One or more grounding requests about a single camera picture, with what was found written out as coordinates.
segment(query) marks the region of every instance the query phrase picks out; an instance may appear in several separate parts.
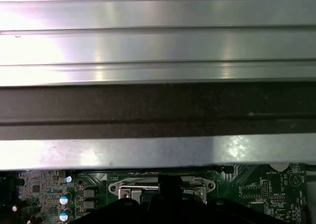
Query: metal panel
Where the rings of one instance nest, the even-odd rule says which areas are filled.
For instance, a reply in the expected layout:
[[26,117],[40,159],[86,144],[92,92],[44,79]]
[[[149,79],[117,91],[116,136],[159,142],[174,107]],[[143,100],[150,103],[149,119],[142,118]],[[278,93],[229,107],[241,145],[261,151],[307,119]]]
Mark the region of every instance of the metal panel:
[[315,159],[315,140],[315,134],[281,134],[0,141],[0,170],[70,167],[126,169],[204,166],[214,163],[310,162]]
[[315,26],[315,0],[0,0],[0,86],[314,80]]

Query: chip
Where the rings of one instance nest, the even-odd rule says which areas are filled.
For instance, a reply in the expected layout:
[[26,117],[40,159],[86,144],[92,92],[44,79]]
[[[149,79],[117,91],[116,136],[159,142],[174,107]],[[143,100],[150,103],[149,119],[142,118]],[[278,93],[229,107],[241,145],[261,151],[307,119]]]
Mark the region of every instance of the chip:
[[93,189],[85,189],[83,191],[83,196],[85,198],[93,198],[95,197],[95,191]]
[[56,214],[57,208],[56,207],[49,207],[48,212],[49,212],[49,214]]
[[33,193],[39,193],[40,192],[40,186],[32,186],[32,192]]
[[92,209],[94,208],[94,202],[93,201],[84,201],[83,202],[83,208],[84,209]]

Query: capacitor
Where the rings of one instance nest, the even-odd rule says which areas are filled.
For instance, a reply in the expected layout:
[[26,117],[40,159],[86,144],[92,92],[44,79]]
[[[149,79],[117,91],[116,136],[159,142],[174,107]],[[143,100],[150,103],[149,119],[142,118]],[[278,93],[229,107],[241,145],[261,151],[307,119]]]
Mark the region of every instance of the capacitor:
[[65,205],[72,199],[72,197],[73,197],[72,194],[67,192],[63,196],[60,197],[59,202],[60,204]]
[[70,208],[66,208],[60,215],[59,219],[62,222],[65,222],[68,220],[68,218],[73,214],[72,210]]
[[66,183],[70,183],[73,179],[71,178],[71,176],[68,176],[65,178],[65,182]]

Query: electrolytic capacitor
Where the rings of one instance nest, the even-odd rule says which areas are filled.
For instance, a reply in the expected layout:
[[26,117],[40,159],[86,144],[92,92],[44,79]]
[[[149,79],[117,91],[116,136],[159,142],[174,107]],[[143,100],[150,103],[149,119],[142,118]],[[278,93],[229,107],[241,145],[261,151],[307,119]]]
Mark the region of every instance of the electrolytic capacitor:
[[68,220],[69,217],[71,217],[71,215],[73,214],[72,210],[70,208],[66,208],[60,215],[59,215],[59,219],[62,222],[65,222]]
[[63,196],[60,197],[59,202],[60,204],[65,205],[72,199],[72,197],[73,197],[72,194],[67,192]]

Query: cable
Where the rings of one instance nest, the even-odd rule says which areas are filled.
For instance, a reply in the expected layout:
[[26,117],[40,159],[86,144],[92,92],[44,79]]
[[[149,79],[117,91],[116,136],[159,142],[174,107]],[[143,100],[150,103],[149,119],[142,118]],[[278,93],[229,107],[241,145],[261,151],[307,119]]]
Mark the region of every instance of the cable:
[[305,166],[307,171],[315,171],[316,172],[316,165],[308,165]]

